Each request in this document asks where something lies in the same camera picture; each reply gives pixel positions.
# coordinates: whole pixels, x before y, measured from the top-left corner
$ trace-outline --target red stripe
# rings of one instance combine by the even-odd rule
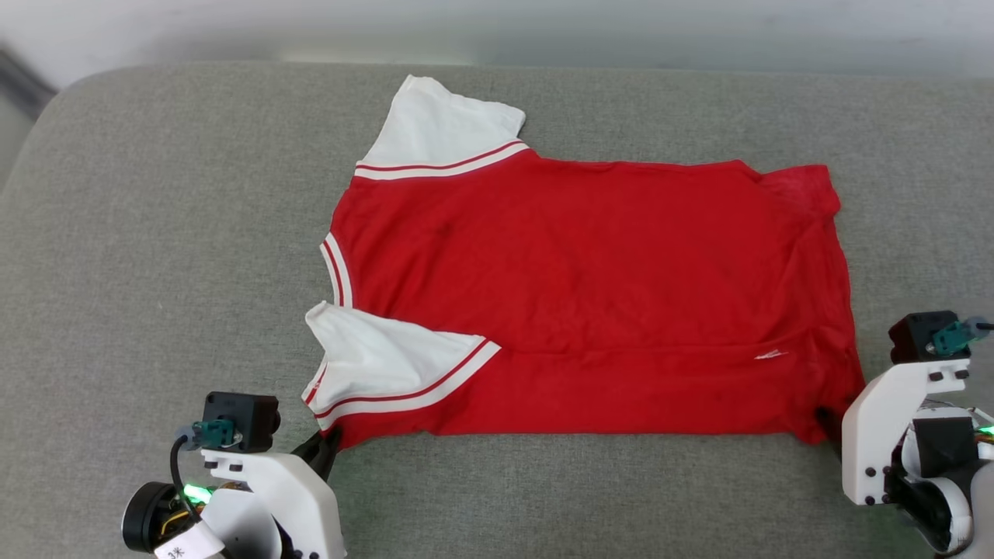
[[[311,393],[307,395],[307,399],[304,400],[305,406],[310,406],[312,400],[314,400],[314,395],[317,394],[317,389],[321,388],[321,381],[324,380],[324,374],[328,372],[328,365],[321,369],[321,376],[317,377],[317,382],[314,383],[314,388],[311,388]]]
[[[487,344],[487,340],[481,341],[480,344],[476,346],[476,349],[472,350],[469,353],[469,355],[466,356],[465,359],[463,359],[462,361],[460,361],[459,364],[456,365],[455,367],[453,367],[451,371],[445,373],[445,376],[443,376],[440,379],[436,380],[431,386],[429,386],[429,387],[427,387],[425,389],[422,389],[422,390],[419,390],[417,392],[414,392],[413,394],[403,394],[401,396],[378,396],[378,397],[363,397],[363,396],[359,396],[359,397],[356,397],[356,398],[346,398],[345,400],[342,400],[341,402],[336,402],[334,406],[328,408],[326,411],[321,412],[320,414],[314,414],[314,417],[318,418],[318,419],[326,418],[326,417],[328,417],[328,416],[331,415],[331,412],[333,412],[335,410],[335,408],[341,406],[342,404],[348,404],[349,402],[389,402],[389,401],[392,401],[392,400],[406,400],[408,398],[416,398],[418,396],[421,396],[422,394],[427,394],[428,392],[431,392],[432,390],[434,390],[435,388],[437,388],[438,385],[440,385],[441,383],[445,382],[445,379],[447,379],[448,377],[454,375],[459,369],[461,369],[463,366],[465,366],[465,364],[470,359],[472,359],[474,355],[476,355],[477,353],[479,353],[479,351],[481,349],[483,349],[483,346],[486,345],[486,344]]]
[[[328,240],[324,240],[324,250],[328,253],[328,261],[331,262],[331,268],[335,271],[335,284],[338,285],[338,306],[345,306],[345,290],[342,289],[342,276],[338,272],[338,264],[335,263],[335,255],[331,252],[331,245],[328,244]]]
[[[407,171],[408,169],[451,169],[452,167],[458,167],[459,165],[465,165],[466,163],[472,163],[477,159],[488,157],[490,155],[493,155],[494,153],[498,153],[500,151],[503,151],[511,147],[512,145],[516,145],[519,143],[525,143],[525,142],[521,140],[514,140],[511,143],[498,147],[497,149],[492,149],[490,151],[487,151],[486,153],[481,153],[475,157],[470,157],[469,159],[459,161],[458,163],[452,163],[450,165],[402,165],[400,167],[374,167],[373,165],[358,164],[356,165],[356,168],[369,169],[371,171]]]

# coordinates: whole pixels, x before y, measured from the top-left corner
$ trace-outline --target white and red striped trim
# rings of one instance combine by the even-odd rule
[[[343,416],[407,412],[437,404],[469,380],[500,349],[496,343],[483,340],[459,364],[426,388],[397,396],[345,398],[333,403],[327,410],[315,413],[314,417],[321,431],[327,433]]]
[[[328,267],[328,275],[331,277],[331,287],[334,291],[332,303],[352,308],[352,282],[349,280],[349,270],[345,266],[342,249],[331,233],[328,233],[324,243],[321,244],[321,256],[324,257],[324,264]]]
[[[529,149],[520,139],[510,141],[496,149],[491,149],[469,159],[447,165],[399,165],[388,167],[373,165],[365,161],[356,163],[356,176],[373,180],[396,180],[412,177],[450,177],[473,171]]]

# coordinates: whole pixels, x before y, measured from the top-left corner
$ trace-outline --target white label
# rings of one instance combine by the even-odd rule
[[[158,559],[209,559],[222,552],[225,544],[204,522],[155,548]]]

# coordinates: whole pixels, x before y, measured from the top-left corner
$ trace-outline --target sleeve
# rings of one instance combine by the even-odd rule
[[[450,165],[514,141],[525,113],[451,93],[432,78],[408,76],[360,165]]]

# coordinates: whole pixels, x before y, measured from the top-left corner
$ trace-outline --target red fabric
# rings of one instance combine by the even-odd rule
[[[817,443],[814,410],[841,416],[864,386],[838,210],[824,166],[526,150],[449,177],[356,177],[331,227],[354,306],[504,349],[438,404],[342,418],[345,446],[418,430]]]

